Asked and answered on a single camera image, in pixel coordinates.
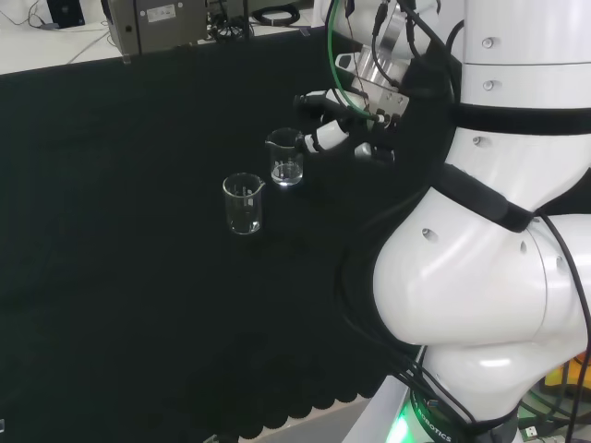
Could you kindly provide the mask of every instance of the glass beaker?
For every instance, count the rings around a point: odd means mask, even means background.
[[[271,178],[279,186],[297,185],[304,175],[304,156],[299,150],[302,133],[290,127],[269,134],[265,145],[271,152]]]
[[[225,213],[233,233],[255,233],[262,224],[262,188],[265,186],[254,174],[233,174],[223,181]]]

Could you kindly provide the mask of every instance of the label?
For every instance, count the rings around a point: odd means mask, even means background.
[[[176,17],[175,5],[155,7],[148,9],[146,13],[148,14],[148,23]]]

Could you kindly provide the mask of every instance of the desk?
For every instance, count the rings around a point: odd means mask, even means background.
[[[7,441],[254,437],[373,394],[384,358],[335,315],[334,265],[444,158],[445,104],[411,103],[393,170],[307,163],[299,189],[267,187],[260,235],[224,224],[223,179],[268,178],[266,135],[331,84],[323,30],[0,78]],[[370,260],[352,267],[367,300]]]

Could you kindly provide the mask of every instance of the green cable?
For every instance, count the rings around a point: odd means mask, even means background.
[[[339,89],[339,91],[341,92],[341,94],[344,97],[344,100],[349,103],[349,105],[353,108],[354,111],[356,111],[358,114],[363,115],[364,117],[369,117],[369,118],[373,118],[373,115],[368,113],[367,111],[364,111],[363,109],[361,109],[359,106],[357,106],[356,104],[354,104],[351,99],[349,98],[349,96],[346,94],[346,92],[343,89],[343,86],[341,85],[341,80],[339,80],[339,76],[337,76],[336,74],[336,65],[334,64],[334,57],[332,56],[332,28],[334,26],[334,19],[336,17],[336,10],[339,6],[339,0],[334,0],[334,4],[332,5],[332,11],[331,11],[331,16],[329,17],[329,63],[331,64],[331,71],[332,71],[332,76],[334,77],[334,83],[336,84],[336,87]]]

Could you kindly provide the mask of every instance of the electronic device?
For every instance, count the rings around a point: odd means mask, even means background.
[[[60,29],[82,26],[85,24],[79,0],[47,0],[52,21]]]
[[[200,0],[102,0],[113,42],[124,56],[142,55],[207,38]]]

